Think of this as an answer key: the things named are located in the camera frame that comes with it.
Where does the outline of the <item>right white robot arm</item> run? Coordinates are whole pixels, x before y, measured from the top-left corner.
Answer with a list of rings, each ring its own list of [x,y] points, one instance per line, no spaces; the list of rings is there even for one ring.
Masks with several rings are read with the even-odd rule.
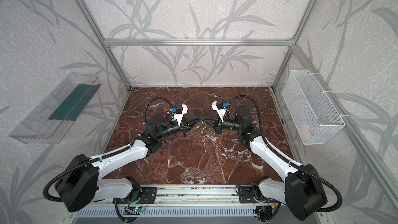
[[[253,126],[252,115],[247,106],[238,106],[232,120],[227,119],[227,103],[214,101],[211,107],[217,114],[204,118],[204,121],[217,134],[221,134],[223,130],[237,131],[238,141],[270,165],[281,178],[281,181],[275,181],[262,177],[253,182],[252,195],[257,202],[264,203],[273,199],[277,203],[285,204],[299,220],[305,220],[327,204],[322,183],[316,179],[316,169],[311,165],[303,167],[271,144]]]

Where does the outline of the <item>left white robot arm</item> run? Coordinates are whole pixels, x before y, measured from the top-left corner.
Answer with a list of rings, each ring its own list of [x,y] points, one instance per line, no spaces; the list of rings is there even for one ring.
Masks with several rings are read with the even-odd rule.
[[[105,176],[153,155],[162,147],[163,138],[180,132],[187,134],[199,121],[200,117],[187,117],[182,118],[181,123],[176,120],[169,123],[162,115],[154,115],[146,123],[144,132],[128,145],[93,157],[77,155],[66,170],[50,182],[59,196],[50,196],[48,189],[44,195],[63,202],[69,212],[76,212],[93,201],[126,198],[139,188],[136,182],[126,178],[108,180]]]

